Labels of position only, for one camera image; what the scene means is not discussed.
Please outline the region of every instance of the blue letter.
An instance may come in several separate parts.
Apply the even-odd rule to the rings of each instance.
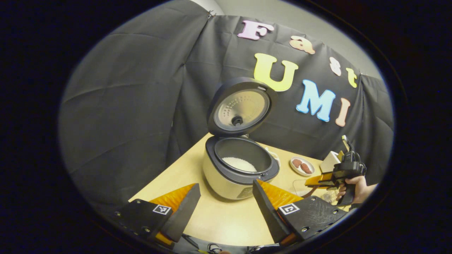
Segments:
[[[311,103],[311,115],[317,113],[317,111],[322,107],[320,112],[317,114],[317,118],[322,121],[328,122],[330,120],[330,110],[336,95],[330,90],[323,92],[322,96],[319,97],[319,92],[317,91],[317,85],[310,80],[303,80],[305,85],[305,92],[303,93],[303,98],[301,103],[297,105],[296,109],[303,113],[308,113],[308,103]]]

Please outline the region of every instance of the small white plate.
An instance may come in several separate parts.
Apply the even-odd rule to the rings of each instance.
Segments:
[[[295,167],[295,165],[292,163],[293,160],[298,159],[301,160],[302,163],[305,163],[306,165],[308,165],[309,170],[312,172],[311,174],[306,174],[302,169],[301,166],[299,166],[298,168]],[[299,173],[302,176],[312,176],[312,174],[315,173],[315,168],[314,166],[307,160],[301,158],[301,157],[292,157],[292,159],[290,159],[289,161],[290,167],[295,170],[295,172]]]

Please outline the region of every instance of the rice cooker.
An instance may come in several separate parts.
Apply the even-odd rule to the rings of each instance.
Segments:
[[[223,83],[207,112],[211,134],[206,141],[203,171],[220,196],[239,200],[253,195],[253,180],[271,181],[279,172],[277,161],[247,134],[262,124],[276,103],[276,92],[252,78]]]

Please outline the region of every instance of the white box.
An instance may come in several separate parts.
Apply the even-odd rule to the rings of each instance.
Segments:
[[[322,170],[322,173],[328,173],[332,172],[334,169],[334,165],[340,163],[340,160],[338,159],[338,153],[331,151],[326,158],[323,160],[323,162],[320,164],[320,170]]]

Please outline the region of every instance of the white rice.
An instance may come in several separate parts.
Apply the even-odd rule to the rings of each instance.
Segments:
[[[225,157],[222,158],[224,162],[233,166],[236,169],[240,169],[247,172],[257,172],[256,168],[246,160],[242,160],[234,157]]]

